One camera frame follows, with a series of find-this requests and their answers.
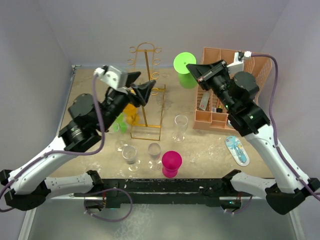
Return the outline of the large green wine glass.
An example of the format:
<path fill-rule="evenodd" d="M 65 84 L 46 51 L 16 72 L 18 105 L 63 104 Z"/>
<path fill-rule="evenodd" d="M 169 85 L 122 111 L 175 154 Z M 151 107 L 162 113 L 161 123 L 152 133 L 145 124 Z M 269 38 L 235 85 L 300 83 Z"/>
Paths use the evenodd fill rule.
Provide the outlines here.
<path fill-rule="evenodd" d="M 188 64 L 196 64 L 196 57 L 190 52 L 181 52 L 173 60 L 173 68 L 178 74 L 180 85 L 185 89 L 193 89 L 197 83 L 187 69 Z"/>

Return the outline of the small green wine glass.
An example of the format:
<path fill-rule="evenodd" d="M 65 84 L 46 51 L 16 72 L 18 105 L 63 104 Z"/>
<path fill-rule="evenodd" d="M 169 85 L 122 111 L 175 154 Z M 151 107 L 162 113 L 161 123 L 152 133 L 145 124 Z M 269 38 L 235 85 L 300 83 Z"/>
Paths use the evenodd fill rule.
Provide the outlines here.
<path fill-rule="evenodd" d="M 127 132 L 127 123 L 125 121 L 125 114 L 122 112 L 115 120 L 119 125 L 120 132 L 122 134 Z"/>

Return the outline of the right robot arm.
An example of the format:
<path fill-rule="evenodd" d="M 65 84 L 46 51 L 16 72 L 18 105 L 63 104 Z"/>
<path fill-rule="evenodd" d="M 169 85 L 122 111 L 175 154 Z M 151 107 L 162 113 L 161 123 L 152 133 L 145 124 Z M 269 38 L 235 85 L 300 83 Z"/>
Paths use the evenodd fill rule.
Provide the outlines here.
<path fill-rule="evenodd" d="M 320 188 L 317 178 L 310 178 L 295 164 L 278 140 L 273 123 L 255 103 L 260 88 L 251 73 L 239 71 L 231 77 L 224 60 L 189 63 L 186 68 L 203 90 L 218 97 L 232 127 L 255 148 L 274 177 L 268 180 L 234 170 L 222 183 L 226 195 L 245 192 L 266 199 L 275 212 L 285 215 Z"/>

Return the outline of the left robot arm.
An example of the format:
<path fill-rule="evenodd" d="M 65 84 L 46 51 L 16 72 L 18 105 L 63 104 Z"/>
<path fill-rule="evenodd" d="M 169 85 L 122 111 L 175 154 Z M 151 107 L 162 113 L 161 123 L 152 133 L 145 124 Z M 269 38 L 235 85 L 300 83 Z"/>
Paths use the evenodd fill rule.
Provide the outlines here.
<path fill-rule="evenodd" d="M 93 81 L 102 80 L 108 85 L 104 100 L 98 100 L 96 90 L 79 95 L 68 109 L 71 121 L 44 150 L 15 170 L 1 171 L 0 197 L 7 211 L 32 210 L 46 200 L 67 194 L 101 194 L 104 183 L 95 170 L 69 177 L 54 178 L 51 174 L 76 157 L 99 153 L 105 145 L 106 132 L 126 106 L 142 107 L 148 103 L 156 81 L 137 85 L 139 76 L 138 71 L 96 69 Z"/>

